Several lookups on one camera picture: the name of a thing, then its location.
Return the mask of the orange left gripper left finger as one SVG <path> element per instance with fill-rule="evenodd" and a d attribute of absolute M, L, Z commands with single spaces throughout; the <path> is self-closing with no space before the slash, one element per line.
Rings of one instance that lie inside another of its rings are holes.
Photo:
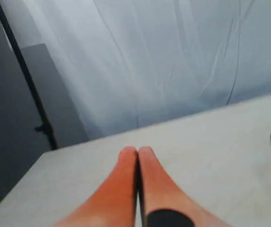
<path fill-rule="evenodd" d="M 137 199 L 137 150 L 123 148 L 100 187 L 55 227 L 133 227 Z"/>

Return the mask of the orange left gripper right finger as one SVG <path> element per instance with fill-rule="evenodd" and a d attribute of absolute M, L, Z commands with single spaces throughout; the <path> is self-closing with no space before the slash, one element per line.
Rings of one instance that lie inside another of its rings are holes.
<path fill-rule="evenodd" d="M 139 197 L 144 227 L 222 227 L 223 221 L 186 195 L 162 167 L 151 147 L 138 153 Z"/>

